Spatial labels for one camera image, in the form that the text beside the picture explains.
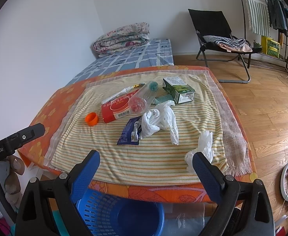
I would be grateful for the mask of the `orange plastic cap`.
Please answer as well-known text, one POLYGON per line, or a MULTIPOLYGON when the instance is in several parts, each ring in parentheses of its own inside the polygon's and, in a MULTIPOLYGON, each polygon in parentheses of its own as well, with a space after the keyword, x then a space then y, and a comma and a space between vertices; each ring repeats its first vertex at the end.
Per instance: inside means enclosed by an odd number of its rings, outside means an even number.
POLYGON ((88 126, 95 126, 99 122, 99 117, 95 112, 91 112, 85 117, 85 122, 88 126))

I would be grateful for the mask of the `blue snack wrapper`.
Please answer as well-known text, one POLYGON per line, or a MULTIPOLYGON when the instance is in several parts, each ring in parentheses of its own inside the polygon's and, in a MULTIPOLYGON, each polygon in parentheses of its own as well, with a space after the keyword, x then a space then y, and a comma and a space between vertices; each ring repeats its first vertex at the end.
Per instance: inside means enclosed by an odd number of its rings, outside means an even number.
POLYGON ((141 134, 141 123, 142 117, 131 118, 125 125, 119 140, 117 141, 118 146, 131 145, 138 146, 141 134))

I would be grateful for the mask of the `white plastic bag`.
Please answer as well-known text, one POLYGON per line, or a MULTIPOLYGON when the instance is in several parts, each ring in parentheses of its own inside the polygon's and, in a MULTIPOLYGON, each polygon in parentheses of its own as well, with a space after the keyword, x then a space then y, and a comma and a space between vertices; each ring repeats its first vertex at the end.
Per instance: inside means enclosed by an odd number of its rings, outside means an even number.
POLYGON ((171 106, 175 106, 174 101, 166 101, 149 109, 142 115, 140 138, 152 136, 160 131, 170 132, 171 143, 179 145, 179 131, 176 124, 176 116, 171 106))

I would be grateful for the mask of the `red tissue box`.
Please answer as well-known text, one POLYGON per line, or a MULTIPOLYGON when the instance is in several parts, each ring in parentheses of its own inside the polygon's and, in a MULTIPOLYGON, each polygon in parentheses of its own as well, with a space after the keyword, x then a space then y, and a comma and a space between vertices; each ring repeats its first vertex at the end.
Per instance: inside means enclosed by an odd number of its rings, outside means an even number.
POLYGON ((115 120, 121 119, 127 115, 132 114, 131 108, 129 106, 129 100, 134 96, 139 90, 129 92, 116 99, 109 101, 101 105, 102 119, 104 123, 108 124, 115 120))

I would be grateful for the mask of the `green white milk carton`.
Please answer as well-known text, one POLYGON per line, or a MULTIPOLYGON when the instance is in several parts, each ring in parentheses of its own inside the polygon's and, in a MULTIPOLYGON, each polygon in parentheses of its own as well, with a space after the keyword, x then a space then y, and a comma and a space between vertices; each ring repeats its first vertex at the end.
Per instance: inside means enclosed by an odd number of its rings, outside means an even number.
POLYGON ((163 89, 172 96, 176 104, 194 100, 195 90, 178 76, 163 78, 163 89))

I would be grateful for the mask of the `clear plastic bottle teal cap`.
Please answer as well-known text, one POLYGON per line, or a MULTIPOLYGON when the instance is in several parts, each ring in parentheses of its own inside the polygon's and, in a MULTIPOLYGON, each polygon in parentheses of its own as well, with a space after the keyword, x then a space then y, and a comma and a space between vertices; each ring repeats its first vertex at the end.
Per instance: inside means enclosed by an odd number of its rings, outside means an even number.
POLYGON ((139 91, 134 94, 129 102, 131 113, 144 114, 156 98, 158 83, 154 81, 147 82, 139 91))

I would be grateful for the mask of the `teal small wrapper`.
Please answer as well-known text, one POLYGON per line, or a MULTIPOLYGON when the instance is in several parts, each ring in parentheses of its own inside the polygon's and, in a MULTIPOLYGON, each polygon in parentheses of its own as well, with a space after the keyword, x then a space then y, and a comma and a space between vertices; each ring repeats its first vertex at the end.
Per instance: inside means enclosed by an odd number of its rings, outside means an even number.
POLYGON ((158 105, 160 103, 163 103, 163 102, 166 102, 166 101, 173 101, 173 97, 171 95, 164 95, 164 96, 159 96, 159 97, 156 97, 154 98, 152 104, 154 105, 158 105))

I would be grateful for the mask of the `yellow striped towel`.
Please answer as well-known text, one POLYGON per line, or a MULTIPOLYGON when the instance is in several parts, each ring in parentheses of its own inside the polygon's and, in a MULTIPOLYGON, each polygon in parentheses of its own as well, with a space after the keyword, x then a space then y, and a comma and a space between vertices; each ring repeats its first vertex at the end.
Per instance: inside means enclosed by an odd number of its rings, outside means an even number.
POLYGON ((153 186, 198 182, 187 171, 185 155, 198 146, 200 134, 213 134, 212 164, 223 173, 242 176, 252 172, 249 148, 232 110, 207 70, 149 71, 94 83, 83 83, 84 90, 68 110, 50 140, 44 157, 46 167, 69 171, 92 149, 99 151, 97 181, 153 186), (173 107, 179 130, 179 143, 173 144, 169 130, 143 138, 137 146, 118 146, 117 141, 131 115, 90 127, 84 122, 89 112, 101 114, 101 101, 125 86, 178 76, 196 92, 193 101, 173 107))

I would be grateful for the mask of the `orange floral mattress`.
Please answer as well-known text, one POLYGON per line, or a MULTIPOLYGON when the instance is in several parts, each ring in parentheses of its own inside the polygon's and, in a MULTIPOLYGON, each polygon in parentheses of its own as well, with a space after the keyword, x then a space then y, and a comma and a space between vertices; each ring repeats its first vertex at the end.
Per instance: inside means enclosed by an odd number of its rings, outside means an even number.
POLYGON ((70 171, 90 150, 100 166, 90 188, 120 197, 159 202, 208 201, 186 158, 197 151, 212 155, 224 174, 250 182, 254 162, 243 128, 214 74, 204 67, 161 66, 94 77, 57 90, 33 120, 45 127, 42 137, 19 149, 23 160, 59 174, 70 171), (177 77, 195 90, 191 102, 152 105, 138 115, 138 144, 118 143, 136 114, 125 98, 109 108, 101 103, 125 87, 177 77))

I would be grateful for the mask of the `white long wrapper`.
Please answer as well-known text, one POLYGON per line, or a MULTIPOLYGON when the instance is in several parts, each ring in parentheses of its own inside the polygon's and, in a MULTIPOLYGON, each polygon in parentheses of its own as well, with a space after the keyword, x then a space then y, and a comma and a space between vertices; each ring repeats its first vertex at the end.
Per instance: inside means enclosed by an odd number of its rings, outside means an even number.
POLYGON ((118 93, 116 94, 113 94, 112 96, 110 96, 109 98, 106 98, 104 100, 102 100, 101 104, 106 104, 112 100, 114 100, 115 98, 117 97, 120 97, 124 94, 128 94, 130 91, 132 91, 133 89, 136 89, 136 88, 139 88, 139 87, 143 87, 145 84, 144 83, 139 83, 139 84, 135 84, 133 86, 129 86, 129 87, 126 87, 124 89, 122 89, 121 91, 119 91, 118 93))

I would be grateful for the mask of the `striped clothes on chair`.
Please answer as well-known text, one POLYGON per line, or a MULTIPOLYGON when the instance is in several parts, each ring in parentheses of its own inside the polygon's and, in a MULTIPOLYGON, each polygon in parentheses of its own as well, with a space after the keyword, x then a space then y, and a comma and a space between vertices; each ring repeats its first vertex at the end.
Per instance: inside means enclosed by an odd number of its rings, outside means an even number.
POLYGON ((244 38, 226 38, 219 36, 203 36, 206 43, 215 44, 227 52, 252 52, 252 48, 246 43, 244 38))

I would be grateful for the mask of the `blue plaid mattress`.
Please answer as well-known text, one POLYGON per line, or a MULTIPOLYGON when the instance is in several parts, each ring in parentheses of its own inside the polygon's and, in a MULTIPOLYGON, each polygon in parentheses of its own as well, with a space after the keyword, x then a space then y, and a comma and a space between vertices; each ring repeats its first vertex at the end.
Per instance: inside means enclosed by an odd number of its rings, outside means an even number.
POLYGON ((67 85, 119 71, 160 65, 174 65, 169 39, 153 39, 144 46, 98 58, 77 74, 67 85))

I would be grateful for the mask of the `yellow box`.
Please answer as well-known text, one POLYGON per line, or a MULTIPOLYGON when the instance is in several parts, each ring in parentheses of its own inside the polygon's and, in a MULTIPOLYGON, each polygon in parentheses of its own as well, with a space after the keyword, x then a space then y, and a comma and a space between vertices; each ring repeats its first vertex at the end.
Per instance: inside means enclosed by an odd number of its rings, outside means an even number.
POLYGON ((273 58, 279 58, 280 56, 280 44, 277 41, 274 41, 270 37, 262 36, 261 37, 261 46, 262 53, 273 58))

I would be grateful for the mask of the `folded floral quilt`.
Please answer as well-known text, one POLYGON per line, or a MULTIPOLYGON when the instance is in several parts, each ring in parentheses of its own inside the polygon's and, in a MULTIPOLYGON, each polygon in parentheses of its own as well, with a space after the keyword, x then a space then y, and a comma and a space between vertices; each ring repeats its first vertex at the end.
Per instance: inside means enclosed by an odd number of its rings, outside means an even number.
POLYGON ((150 38, 150 25, 146 22, 119 27, 100 36, 92 45, 99 56, 112 55, 146 45, 150 38))

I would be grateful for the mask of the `dark hanging garment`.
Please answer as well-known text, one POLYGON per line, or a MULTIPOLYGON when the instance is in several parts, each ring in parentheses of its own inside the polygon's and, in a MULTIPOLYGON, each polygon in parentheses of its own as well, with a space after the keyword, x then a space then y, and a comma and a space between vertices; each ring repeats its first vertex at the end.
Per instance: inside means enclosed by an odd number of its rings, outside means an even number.
POLYGON ((288 37, 288 24, 284 5, 280 0, 267 0, 270 26, 288 37))

